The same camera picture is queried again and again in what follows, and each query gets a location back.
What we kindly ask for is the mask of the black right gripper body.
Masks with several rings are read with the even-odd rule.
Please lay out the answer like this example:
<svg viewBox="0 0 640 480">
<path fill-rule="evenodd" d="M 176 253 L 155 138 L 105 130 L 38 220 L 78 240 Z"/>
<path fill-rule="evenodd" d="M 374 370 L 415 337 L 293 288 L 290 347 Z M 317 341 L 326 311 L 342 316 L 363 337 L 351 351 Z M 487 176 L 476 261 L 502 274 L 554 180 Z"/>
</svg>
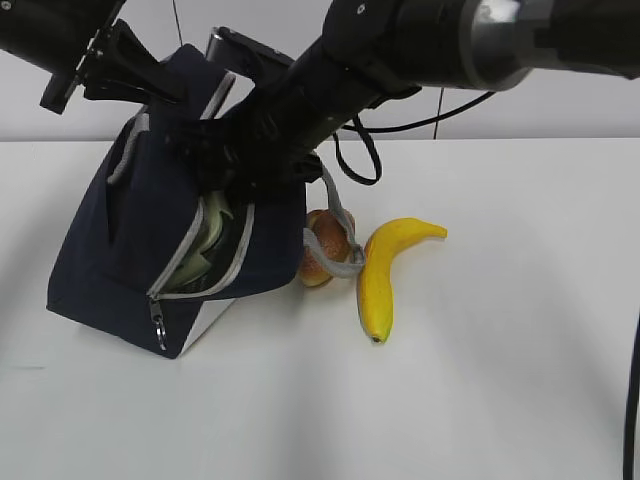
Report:
<svg viewBox="0 0 640 480">
<path fill-rule="evenodd" d="M 316 147 L 345 122 L 337 88 L 257 90 L 219 119 L 174 127 L 174 153 L 201 192 L 275 195 L 322 175 Z"/>
</svg>

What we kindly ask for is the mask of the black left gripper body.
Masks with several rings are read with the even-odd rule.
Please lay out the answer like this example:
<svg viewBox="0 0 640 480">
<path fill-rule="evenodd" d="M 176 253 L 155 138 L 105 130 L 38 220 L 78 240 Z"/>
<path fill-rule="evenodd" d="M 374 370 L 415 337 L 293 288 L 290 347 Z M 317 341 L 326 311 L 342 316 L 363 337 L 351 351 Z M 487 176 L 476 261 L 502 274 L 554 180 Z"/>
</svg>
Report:
<svg viewBox="0 0 640 480">
<path fill-rule="evenodd" d="M 144 47 L 129 24 L 118 19 L 97 33 L 74 72 L 51 77 L 40 106 L 56 114 L 63 113 L 80 85 L 88 100 L 147 104 L 155 97 L 132 86 L 130 80 L 135 66 L 151 62 L 160 61 Z"/>
</svg>

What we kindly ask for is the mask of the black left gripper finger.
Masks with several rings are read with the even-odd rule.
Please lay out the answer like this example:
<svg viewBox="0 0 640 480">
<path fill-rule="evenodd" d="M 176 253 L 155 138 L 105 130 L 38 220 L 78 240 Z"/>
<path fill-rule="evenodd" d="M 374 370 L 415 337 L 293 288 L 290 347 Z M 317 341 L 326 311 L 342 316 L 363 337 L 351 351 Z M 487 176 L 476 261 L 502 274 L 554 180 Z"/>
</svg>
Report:
<svg viewBox="0 0 640 480">
<path fill-rule="evenodd" d="M 184 79 L 168 69 L 167 63 L 151 62 L 135 66 L 131 72 L 132 86 L 151 97 L 169 103 L 180 103 L 187 97 Z"/>
</svg>

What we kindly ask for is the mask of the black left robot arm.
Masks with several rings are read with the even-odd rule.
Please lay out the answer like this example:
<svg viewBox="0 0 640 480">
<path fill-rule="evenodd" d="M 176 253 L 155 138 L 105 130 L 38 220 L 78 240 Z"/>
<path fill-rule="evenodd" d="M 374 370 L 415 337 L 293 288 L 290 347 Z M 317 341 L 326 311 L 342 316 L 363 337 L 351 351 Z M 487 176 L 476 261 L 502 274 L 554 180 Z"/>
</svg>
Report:
<svg viewBox="0 0 640 480">
<path fill-rule="evenodd" d="M 186 84 L 119 18 L 118 0 L 1 3 L 1 49 L 51 74 L 40 106 L 62 114 L 76 88 L 92 101 L 177 104 Z"/>
</svg>

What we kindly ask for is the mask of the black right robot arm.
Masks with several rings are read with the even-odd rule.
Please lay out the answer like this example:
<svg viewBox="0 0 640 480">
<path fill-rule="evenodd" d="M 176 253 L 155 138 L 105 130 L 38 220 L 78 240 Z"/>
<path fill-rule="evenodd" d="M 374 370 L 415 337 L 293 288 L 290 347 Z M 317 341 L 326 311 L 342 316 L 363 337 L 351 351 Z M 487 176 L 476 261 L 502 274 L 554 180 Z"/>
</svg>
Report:
<svg viewBox="0 0 640 480">
<path fill-rule="evenodd" d="M 425 87 L 501 92 L 531 71 L 639 75 L 635 1 L 335 1 L 291 59 L 227 28 L 212 59 L 253 90 L 171 135 L 201 189 L 253 197 L 321 174 L 315 149 L 360 113 Z"/>
</svg>

